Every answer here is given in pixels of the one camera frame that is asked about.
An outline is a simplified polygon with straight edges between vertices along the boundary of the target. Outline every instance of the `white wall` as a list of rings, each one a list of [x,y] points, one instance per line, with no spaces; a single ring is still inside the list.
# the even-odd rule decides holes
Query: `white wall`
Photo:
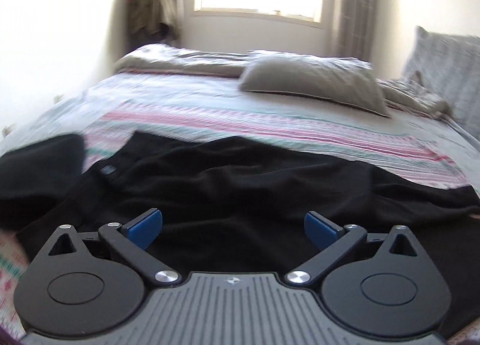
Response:
[[[324,5],[330,8],[331,1],[325,0]],[[194,0],[184,0],[184,5],[183,47],[235,53],[267,49],[317,56],[328,54],[329,16],[325,16],[325,28],[318,28],[245,16],[197,16],[193,15]]]
[[[378,0],[372,62],[380,78],[396,78],[414,43],[414,28],[480,35],[480,0]]]
[[[0,0],[0,129],[112,73],[127,0]]]

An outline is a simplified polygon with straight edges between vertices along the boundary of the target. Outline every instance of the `black blanket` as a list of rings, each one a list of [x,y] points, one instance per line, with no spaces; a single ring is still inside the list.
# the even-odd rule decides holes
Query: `black blanket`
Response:
[[[458,275],[462,281],[452,272],[476,241],[474,231],[462,235],[462,228],[480,232],[478,221],[467,217],[480,213],[472,187],[430,188],[367,163],[239,137],[193,144],[137,132],[18,238],[33,257],[60,224],[93,231],[107,222],[126,223],[151,207],[162,211],[164,230],[148,251],[183,275],[284,274],[317,253],[303,234],[309,210],[370,232],[405,224],[418,232],[452,288],[455,315],[442,333],[448,336],[480,315],[480,265]],[[474,299],[467,289],[477,293],[476,306],[466,306]]]
[[[0,157],[0,228],[20,230],[62,202],[84,156],[83,138],[67,134]]]

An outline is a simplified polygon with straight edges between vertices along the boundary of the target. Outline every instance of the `bed sheet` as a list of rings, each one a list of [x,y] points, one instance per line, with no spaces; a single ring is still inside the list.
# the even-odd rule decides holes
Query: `bed sheet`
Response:
[[[186,141],[242,135],[292,150],[366,161],[439,188],[470,183],[480,192],[480,153],[458,132],[444,122],[391,113],[392,118],[384,118],[316,99],[245,93],[236,79],[120,73],[10,134],[0,142],[0,155],[78,132],[86,137],[88,168],[116,152],[135,129]],[[0,261],[0,283],[8,284],[7,291],[0,284],[0,324],[18,338],[23,330],[11,290],[26,263],[13,247],[14,240],[0,246],[5,261]]]

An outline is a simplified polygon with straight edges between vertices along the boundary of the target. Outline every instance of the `pillowcase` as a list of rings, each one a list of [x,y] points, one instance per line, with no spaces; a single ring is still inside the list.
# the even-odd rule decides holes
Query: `pillowcase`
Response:
[[[368,62],[261,50],[250,56],[242,91],[314,97],[390,116]]]
[[[416,29],[413,53],[402,80],[417,78],[445,99],[454,121],[480,139],[480,39]]]

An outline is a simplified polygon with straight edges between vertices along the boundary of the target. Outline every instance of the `metal screw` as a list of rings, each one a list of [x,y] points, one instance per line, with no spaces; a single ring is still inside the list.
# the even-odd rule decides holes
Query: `metal screw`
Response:
[[[304,271],[292,271],[287,273],[286,279],[295,284],[303,284],[310,280],[310,275]]]
[[[180,275],[175,271],[160,271],[155,273],[155,280],[160,283],[173,283],[179,279]]]

